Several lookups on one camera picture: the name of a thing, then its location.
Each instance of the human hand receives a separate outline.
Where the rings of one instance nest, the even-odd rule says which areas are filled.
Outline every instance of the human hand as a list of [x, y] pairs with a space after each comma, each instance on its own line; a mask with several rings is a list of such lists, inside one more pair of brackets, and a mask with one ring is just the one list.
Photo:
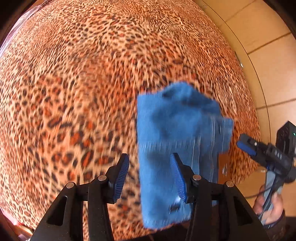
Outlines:
[[[260, 188], [260, 192], [264, 191], [264, 186]], [[265, 224], [271, 224], [276, 222], [282, 215], [283, 210], [284, 210], [284, 203], [283, 203], [283, 198], [280, 194], [275, 192], [272, 197], [271, 197], [271, 202], [273, 204], [273, 209], [271, 211], [265, 211], [263, 213], [262, 220], [266, 220]], [[264, 197], [263, 194], [257, 196], [254, 206], [253, 206], [253, 211], [256, 214], [260, 214], [263, 211], [263, 205], [264, 205]]]

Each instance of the tiled floor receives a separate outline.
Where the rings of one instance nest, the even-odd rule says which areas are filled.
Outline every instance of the tiled floor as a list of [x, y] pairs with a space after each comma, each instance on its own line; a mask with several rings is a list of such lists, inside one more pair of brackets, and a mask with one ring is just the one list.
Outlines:
[[[236, 52], [257, 110], [261, 141], [275, 144], [276, 132], [287, 120], [296, 125], [295, 38], [263, 0], [194, 1]], [[264, 181], [265, 173], [257, 171], [238, 187], [249, 196]], [[283, 199], [287, 215], [296, 215], [296, 182], [284, 186]]]

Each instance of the leopard print blanket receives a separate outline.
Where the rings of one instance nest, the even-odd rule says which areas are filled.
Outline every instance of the leopard print blanket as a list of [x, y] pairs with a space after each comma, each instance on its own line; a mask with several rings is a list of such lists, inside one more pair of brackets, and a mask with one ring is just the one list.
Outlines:
[[235, 145], [240, 133], [260, 139], [241, 67], [190, 0], [47, 1], [0, 70], [0, 206], [32, 228], [67, 182], [87, 183], [128, 153], [122, 197], [108, 206], [114, 237], [152, 232], [141, 221], [136, 98], [174, 82], [190, 83], [234, 120], [231, 180], [256, 167]]

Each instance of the folded blue garment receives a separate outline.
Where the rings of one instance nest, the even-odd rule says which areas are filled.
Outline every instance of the folded blue garment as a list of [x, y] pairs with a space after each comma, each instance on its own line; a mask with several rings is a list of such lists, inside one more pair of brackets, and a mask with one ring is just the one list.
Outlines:
[[159, 229], [190, 219], [192, 206], [179, 197], [170, 155], [208, 181], [218, 180], [218, 153], [228, 150], [233, 121], [219, 104], [190, 85], [172, 84], [138, 96], [138, 146], [141, 206], [146, 228]]

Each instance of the metal pin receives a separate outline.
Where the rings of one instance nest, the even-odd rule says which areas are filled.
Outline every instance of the metal pin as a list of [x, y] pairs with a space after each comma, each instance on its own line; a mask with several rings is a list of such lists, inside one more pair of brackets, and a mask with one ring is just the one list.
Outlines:
[[229, 188], [232, 188], [232, 187], [234, 187], [234, 183], [231, 181], [228, 181], [228, 182], [226, 182], [226, 186]]
[[74, 187], [74, 183], [67, 183], [66, 188], [72, 188]]
[[195, 174], [192, 178], [196, 181], [199, 181], [202, 177], [200, 175]]
[[100, 175], [99, 177], [98, 177], [98, 180], [99, 181], [105, 181], [107, 179], [107, 177], [105, 176], [105, 175]]

